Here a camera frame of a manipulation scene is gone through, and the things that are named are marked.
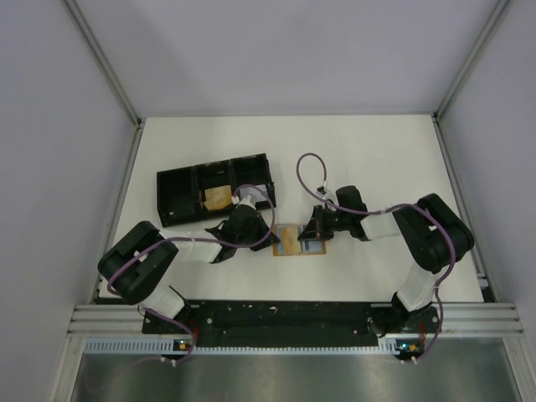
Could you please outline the blue credit card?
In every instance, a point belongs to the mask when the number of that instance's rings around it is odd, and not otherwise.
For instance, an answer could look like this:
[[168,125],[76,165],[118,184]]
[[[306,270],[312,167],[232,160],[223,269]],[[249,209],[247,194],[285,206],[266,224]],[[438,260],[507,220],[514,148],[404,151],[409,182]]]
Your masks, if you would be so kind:
[[307,240],[301,242],[301,252],[305,254],[315,254],[323,252],[323,243],[318,240]]

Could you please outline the yellow leather card holder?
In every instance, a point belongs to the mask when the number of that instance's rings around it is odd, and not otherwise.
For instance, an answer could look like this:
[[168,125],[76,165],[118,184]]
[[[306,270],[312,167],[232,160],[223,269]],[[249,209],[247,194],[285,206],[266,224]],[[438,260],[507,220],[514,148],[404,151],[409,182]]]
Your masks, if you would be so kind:
[[274,231],[280,242],[273,245],[273,256],[325,255],[324,241],[298,239],[304,228],[303,224],[277,224]]

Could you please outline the gold credit card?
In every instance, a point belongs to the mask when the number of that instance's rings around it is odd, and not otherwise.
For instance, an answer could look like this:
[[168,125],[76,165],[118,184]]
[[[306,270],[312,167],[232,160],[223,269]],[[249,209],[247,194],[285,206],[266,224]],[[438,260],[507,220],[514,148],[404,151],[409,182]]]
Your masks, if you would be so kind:
[[281,242],[278,246],[278,255],[297,255],[301,252],[301,243],[298,239],[298,227],[288,225],[279,227]]

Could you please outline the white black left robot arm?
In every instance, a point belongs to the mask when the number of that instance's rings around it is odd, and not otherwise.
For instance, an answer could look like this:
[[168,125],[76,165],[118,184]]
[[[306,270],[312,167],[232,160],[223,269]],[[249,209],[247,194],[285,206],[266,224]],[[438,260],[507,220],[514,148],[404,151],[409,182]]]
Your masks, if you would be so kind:
[[171,237],[142,221],[100,258],[97,270],[109,292],[128,305],[155,312],[170,331],[181,332],[190,320],[188,302],[163,283],[173,262],[218,264],[239,249],[259,251],[279,243],[262,215],[244,204],[213,228]]

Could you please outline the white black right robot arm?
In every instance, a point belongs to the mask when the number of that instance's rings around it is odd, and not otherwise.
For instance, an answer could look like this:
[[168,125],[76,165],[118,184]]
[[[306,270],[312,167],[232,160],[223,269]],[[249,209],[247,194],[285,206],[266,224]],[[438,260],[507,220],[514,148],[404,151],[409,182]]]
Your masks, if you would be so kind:
[[431,193],[416,204],[404,204],[372,214],[353,185],[335,192],[337,203],[325,198],[313,208],[312,217],[299,240],[331,240],[347,231],[363,242],[400,236],[413,257],[413,264],[401,287],[393,294],[386,313],[369,319],[372,332],[408,332],[430,309],[433,297],[450,274],[452,266],[469,252],[475,240],[472,232],[443,199]]

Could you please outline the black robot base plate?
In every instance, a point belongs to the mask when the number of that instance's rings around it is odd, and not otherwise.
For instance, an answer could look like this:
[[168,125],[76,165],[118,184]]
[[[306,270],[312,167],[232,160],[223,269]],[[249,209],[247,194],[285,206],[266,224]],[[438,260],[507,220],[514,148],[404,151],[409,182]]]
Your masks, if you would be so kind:
[[421,338],[438,328],[438,311],[430,306],[413,327],[379,336],[370,330],[369,319],[390,306],[359,301],[191,300],[176,320],[193,332],[200,347],[376,346],[390,334]]

